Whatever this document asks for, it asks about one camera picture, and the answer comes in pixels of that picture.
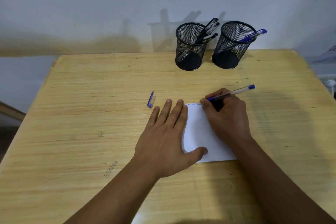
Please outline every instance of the wooden desk surface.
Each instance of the wooden desk surface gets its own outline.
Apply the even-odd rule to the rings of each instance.
[[[198,102],[221,87],[253,83],[255,90],[239,95],[252,135],[335,218],[336,105],[304,60],[290,50],[253,50],[224,70],[207,54],[188,72],[174,55],[61,56],[0,165],[2,223],[62,223],[89,201],[131,159],[152,90],[162,106],[167,98]],[[134,223],[182,220],[261,220],[238,161],[200,163],[161,179]]]

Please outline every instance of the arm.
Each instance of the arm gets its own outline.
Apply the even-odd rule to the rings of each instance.
[[[183,152],[188,108],[179,100],[170,113],[171,105],[168,99],[160,115],[158,106],[153,109],[131,161],[65,224],[131,223],[158,179],[187,169],[207,153],[205,147]]]
[[[228,92],[220,89],[210,95]],[[200,103],[216,135],[234,152],[257,195],[267,217],[275,223],[336,223],[309,198],[263,151],[252,138],[246,114],[246,104],[237,96],[223,100],[217,112],[206,99]]]

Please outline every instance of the person's right arm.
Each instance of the person's right arm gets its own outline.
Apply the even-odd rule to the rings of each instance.
[[[229,92],[220,89],[209,98]],[[206,99],[200,103],[216,135],[234,152],[243,166],[252,189],[267,218],[275,223],[336,223],[309,198],[263,151],[252,138],[246,104],[237,96],[223,100],[217,112]]]

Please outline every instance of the mesh pen cup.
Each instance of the mesh pen cup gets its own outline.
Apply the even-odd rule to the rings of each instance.
[[[193,44],[200,32],[205,28],[199,23],[184,23],[176,29],[176,65],[186,71],[199,68],[207,44]]]
[[[255,29],[241,21],[229,21],[223,24],[220,31],[221,35],[212,55],[212,61],[220,68],[235,68],[255,39],[248,42],[240,42],[240,40],[255,32]]]

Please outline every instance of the blue pen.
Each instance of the blue pen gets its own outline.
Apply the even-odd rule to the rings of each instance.
[[[263,34],[266,34],[267,33],[267,30],[266,29],[261,29],[261,30],[258,30],[258,31],[255,31],[247,36],[245,36],[243,39],[240,40],[240,42],[248,42],[248,41],[251,41],[253,40],[254,38],[258,37],[259,35],[263,35]]]
[[[251,84],[249,86],[246,86],[246,87],[243,87],[243,88],[240,88],[240,89],[237,89],[237,90],[233,90],[233,91],[230,91],[228,93],[225,93],[225,94],[222,94],[222,95],[219,95],[219,96],[207,98],[207,100],[212,102],[212,101],[215,101],[215,100],[223,99],[223,98],[229,97],[231,95],[235,95],[235,94],[238,94],[238,93],[241,93],[241,92],[244,92],[244,91],[248,91],[248,90],[253,90],[253,89],[255,89],[255,86],[254,86],[254,84]]]

